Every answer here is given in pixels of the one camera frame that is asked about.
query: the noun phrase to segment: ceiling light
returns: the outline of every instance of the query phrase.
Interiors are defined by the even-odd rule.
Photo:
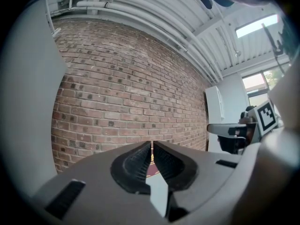
[[[267,16],[265,18],[259,19],[255,22],[252,22],[248,25],[244,25],[244,26],[236,29],[235,32],[236,32],[236,35],[238,36],[238,38],[240,38],[251,32],[262,29],[263,28],[262,24],[264,24],[266,27],[268,27],[270,25],[276,24],[277,22],[278,22],[278,15],[273,14],[273,15]]]

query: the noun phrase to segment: ceiling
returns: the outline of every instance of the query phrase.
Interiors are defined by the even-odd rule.
[[[78,1],[83,0],[72,0],[71,7],[76,7]],[[110,9],[73,11],[68,9],[69,0],[48,0],[48,4],[52,16],[108,19],[143,30],[180,52],[211,83],[252,66],[275,64],[270,42],[263,30],[241,38],[235,33],[236,28],[253,20],[280,14],[274,5],[247,7],[233,4],[225,8],[214,3],[213,9],[208,10],[200,0],[142,0],[143,4],[139,0],[85,1],[109,2],[115,7],[121,5],[116,10],[123,9],[123,14],[112,13],[108,11]],[[281,20],[268,27],[275,41],[279,39],[278,32],[282,27]],[[287,56],[280,59],[288,61]]]

